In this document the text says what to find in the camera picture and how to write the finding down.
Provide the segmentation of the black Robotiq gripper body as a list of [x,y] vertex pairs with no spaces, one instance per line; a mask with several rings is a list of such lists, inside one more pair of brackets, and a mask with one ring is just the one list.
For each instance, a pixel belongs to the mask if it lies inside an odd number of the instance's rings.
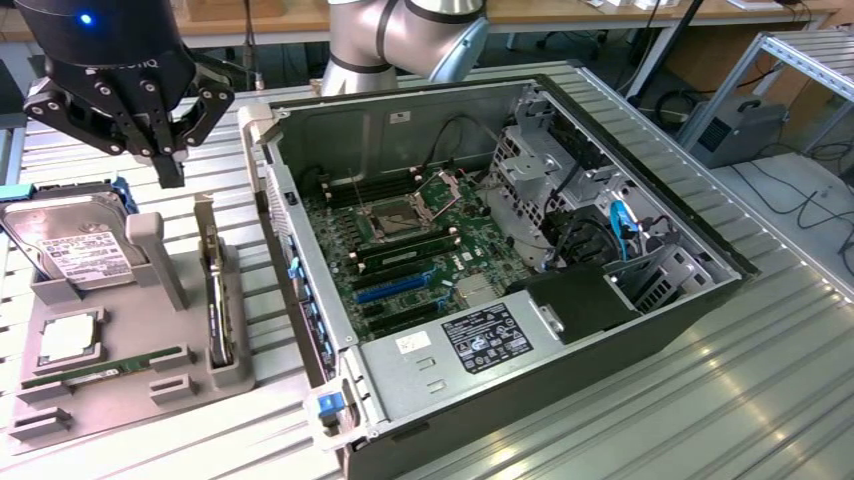
[[93,83],[109,79],[141,103],[136,86],[156,83],[172,130],[171,111],[195,78],[167,1],[19,1],[15,4],[45,55],[45,75],[71,94],[92,99]]

